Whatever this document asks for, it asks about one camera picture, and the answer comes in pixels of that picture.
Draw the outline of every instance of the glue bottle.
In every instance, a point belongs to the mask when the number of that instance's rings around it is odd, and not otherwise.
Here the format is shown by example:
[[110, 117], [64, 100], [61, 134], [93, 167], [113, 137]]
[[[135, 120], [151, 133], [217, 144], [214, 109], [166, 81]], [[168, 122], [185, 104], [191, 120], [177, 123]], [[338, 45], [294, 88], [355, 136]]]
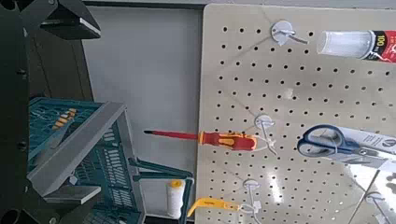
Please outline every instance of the glue bottle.
[[396, 63], [396, 31], [323, 31], [318, 54]]

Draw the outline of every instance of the paint roller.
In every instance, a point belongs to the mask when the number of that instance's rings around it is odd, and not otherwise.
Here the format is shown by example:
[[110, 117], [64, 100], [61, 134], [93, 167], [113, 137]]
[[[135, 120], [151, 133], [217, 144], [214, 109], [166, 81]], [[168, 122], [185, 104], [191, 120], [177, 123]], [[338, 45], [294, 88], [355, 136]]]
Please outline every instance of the paint roller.
[[183, 206], [183, 193], [186, 182], [184, 180], [172, 180], [166, 185], [168, 215], [179, 219], [181, 217], [181, 206]]

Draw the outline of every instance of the bottle label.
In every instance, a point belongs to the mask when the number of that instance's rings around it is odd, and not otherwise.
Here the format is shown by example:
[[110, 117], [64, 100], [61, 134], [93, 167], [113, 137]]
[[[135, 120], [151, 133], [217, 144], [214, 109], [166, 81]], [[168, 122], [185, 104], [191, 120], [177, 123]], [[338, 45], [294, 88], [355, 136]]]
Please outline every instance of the bottle label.
[[396, 31], [373, 31], [375, 43], [365, 60], [396, 63]]

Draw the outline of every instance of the red and yellow screwdriver handle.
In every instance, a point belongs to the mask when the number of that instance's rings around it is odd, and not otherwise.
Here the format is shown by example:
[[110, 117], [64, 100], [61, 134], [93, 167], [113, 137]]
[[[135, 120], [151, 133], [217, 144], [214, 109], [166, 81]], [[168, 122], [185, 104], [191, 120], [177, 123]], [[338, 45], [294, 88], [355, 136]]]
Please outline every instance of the red and yellow screwdriver handle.
[[257, 146], [257, 139], [253, 135], [244, 133], [206, 133], [198, 134], [198, 143], [215, 147], [227, 147], [231, 150], [252, 151]]

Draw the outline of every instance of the teal plastic crate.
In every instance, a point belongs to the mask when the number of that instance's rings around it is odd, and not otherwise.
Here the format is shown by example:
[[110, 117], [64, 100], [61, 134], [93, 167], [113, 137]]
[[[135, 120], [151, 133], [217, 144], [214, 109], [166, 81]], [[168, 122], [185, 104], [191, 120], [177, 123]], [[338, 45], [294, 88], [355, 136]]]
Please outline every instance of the teal plastic crate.
[[[34, 99], [30, 103], [29, 153], [35, 155], [29, 157], [30, 168], [35, 168], [35, 156], [46, 150], [50, 141], [59, 137], [62, 138], [60, 142], [64, 141], [100, 106], [93, 102]], [[77, 110], [74, 121], [67, 123], [65, 129], [52, 130], [56, 120], [69, 108]], [[127, 165], [119, 129], [114, 123], [75, 170], [77, 185], [102, 188], [102, 198], [87, 216], [86, 224], [137, 223], [140, 212], [134, 200]]]

